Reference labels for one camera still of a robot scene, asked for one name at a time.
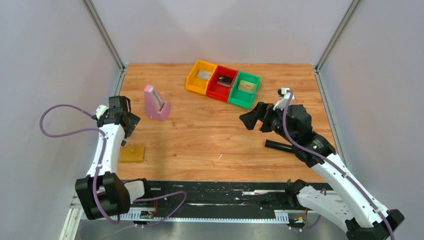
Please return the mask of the yellow leather card holder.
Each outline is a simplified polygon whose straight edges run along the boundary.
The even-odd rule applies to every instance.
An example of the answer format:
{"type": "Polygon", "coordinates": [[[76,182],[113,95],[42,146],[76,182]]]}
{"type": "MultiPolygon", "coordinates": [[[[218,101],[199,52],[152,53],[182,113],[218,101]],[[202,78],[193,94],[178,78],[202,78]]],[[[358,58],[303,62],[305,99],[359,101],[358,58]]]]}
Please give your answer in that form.
{"type": "Polygon", "coordinates": [[[143,145],[125,145],[120,148],[120,163],[142,163],[145,160],[146,148],[143,145]]]}

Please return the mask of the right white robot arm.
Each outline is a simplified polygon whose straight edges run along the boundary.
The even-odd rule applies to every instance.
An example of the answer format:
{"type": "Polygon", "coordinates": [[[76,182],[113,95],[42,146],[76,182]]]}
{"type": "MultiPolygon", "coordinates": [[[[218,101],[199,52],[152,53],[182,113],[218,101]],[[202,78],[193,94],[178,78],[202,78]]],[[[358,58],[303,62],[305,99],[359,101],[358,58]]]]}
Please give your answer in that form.
{"type": "Polygon", "coordinates": [[[278,109],[259,102],[239,119],[248,130],[261,121],[261,132],[275,132],[291,142],[293,154],[326,180],[341,201],[301,179],[285,191],[295,203],[337,225],[349,240],[386,240],[405,220],[398,209],[388,209],[364,189],[329,141],[313,131],[312,117],[303,105],[278,109]]]}

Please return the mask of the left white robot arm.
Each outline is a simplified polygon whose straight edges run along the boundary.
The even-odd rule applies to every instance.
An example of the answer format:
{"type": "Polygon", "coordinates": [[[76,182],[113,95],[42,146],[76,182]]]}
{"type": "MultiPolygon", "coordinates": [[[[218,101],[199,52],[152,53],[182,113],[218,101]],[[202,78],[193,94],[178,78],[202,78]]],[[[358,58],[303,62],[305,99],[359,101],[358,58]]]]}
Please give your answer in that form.
{"type": "Polygon", "coordinates": [[[86,176],[76,180],[75,191],[87,219],[112,219],[128,213],[146,193],[144,178],[124,183],[116,173],[120,149],[140,118],[131,112],[129,98],[117,95],[96,109],[94,119],[98,131],[94,159],[86,176]]]}

